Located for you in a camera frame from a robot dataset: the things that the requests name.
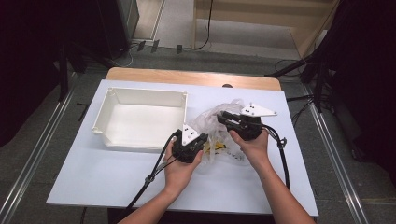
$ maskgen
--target forearm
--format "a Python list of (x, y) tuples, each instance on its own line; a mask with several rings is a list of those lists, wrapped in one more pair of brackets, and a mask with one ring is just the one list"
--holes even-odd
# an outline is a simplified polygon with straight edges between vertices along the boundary
[(126, 217), (120, 224), (158, 223), (169, 205), (175, 201), (178, 193), (162, 190), (157, 196)]
[(285, 186), (269, 161), (256, 168), (276, 223), (315, 223)]

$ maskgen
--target white table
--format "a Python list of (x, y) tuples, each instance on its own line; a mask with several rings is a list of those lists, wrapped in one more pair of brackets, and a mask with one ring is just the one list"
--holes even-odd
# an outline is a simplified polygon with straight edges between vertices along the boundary
[[(290, 121), (290, 112), (282, 91), (260, 91), (180, 84), (103, 80), (67, 155), (47, 203), (79, 206), (125, 207), (144, 184), (158, 154), (129, 152), (109, 148), (92, 133), (92, 125), (109, 87), (186, 91), (189, 94), (186, 120), (194, 119), (216, 105), (243, 99), (270, 108), (276, 117), (262, 121), (288, 139), (285, 148), (290, 172), (291, 192), (310, 216), (317, 216), (314, 195), (304, 160)], [(276, 172), (284, 179), (276, 142), (270, 139), (269, 157)], [(135, 206), (156, 195), (164, 185), (163, 173), (157, 175)], [(190, 184), (169, 207), (170, 210), (221, 213), (271, 214), (257, 174), (250, 165), (216, 160), (200, 165)]]

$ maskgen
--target person's left hand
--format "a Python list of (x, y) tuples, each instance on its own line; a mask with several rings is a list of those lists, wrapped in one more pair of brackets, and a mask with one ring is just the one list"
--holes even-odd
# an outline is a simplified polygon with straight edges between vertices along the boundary
[(175, 161), (165, 167), (165, 188), (163, 190), (171, 193), (173, 196), (178, 196), (189, 184), (192, 172), (201, 162), (204, 152), (200, 150), (193, 163), (185, 163), (176, 160), (172, 156), (173, 145), (174, 141), (170, 141), (164, 156), (164, 159), (168, 160), (168, 162)]

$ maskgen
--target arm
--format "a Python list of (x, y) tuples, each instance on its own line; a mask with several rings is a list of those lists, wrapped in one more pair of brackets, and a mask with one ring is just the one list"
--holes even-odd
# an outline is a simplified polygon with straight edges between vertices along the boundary
[(244, 141), (235, 131), (230, 131), (230, 135), (259, 175), (276, 223), (315, 223), (271, 165), (267, 154), (268, 132), (263, 130), (262, 134), (252, 141)]
[[(172, 162), (175, 158), (172, 157), (171, 141), (166, 148), (165, 158), (168, 162)], [(131, 215), (123, 219), (121, 224), (146, 224), (157, 223), (163, 216), (163, 213), (169, 205), (174, 202), (184, 188), (190, 182), (192, 172), (201, 162), (203, 151), (198, 152), (192, 164), (174, 161), (165, 167), (165, 187), (163, 190), (150, 201), (134, 211)]]

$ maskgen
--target metal rail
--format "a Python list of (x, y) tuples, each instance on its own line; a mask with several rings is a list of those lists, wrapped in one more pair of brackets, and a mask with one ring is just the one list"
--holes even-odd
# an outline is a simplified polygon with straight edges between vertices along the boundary
[(41, 159), (46, 152), (47, 146), (50, 143), (50, 139), (58, 127), (59, 121), (64, 115), (64, 111), (66, 110), (70, 99), (73, 95), (74, 89), (76, 87), (77, 82), (77, 74), (74, 73), (72, 75), (72, 87), (70, 91), (64, 97), (62, 102), (59, 102), (53, 111), (49, 122), (47, 123), (43, 133), (40, 135), (35, 147), (30, 154), (29, 159), (23, 166), (23, 169), (12, 186), (6, 201), (3, 204), (3, 207), (0, 210), (0, 221), (2, 224), (7, 224), (12, 219), (15, 211), (18, 208), (18, 205), (22, 199), (24, 192), (27, 190), (30, 181), (32, 180), (33, 175), (35, 174), (35, 170), (38, 167), (38, 164), (41, 162)]
[[(307, 84), (304, 84), (303, 88), (305, 94), (313, 94)], [(334, 141), (332, 140), (332, 136), (330, 135), (330, 132), (327, 128), (323, 115), (317, 111), (315, 105), (310, 105), (310, 109), (314, 117), (315, 123), (318, 126), (319, 133), (329, 154), (330, 161), (332, 162), (332, 168), (334, 169), (334, 172), (338, 178), (341, 190), (344, 192), (344, 196), (346, 197), (346, 203), (349, 206), (355, 223), (370, 223), (367, 216), (365, 215), (363, 207), (361, 206), (361, 199), (359, 198), (358, 193), (353, 187), (352, 181), (347, 174), (347, 170), (343, 162), (341, 161), (341, 158), (338, 154)]]

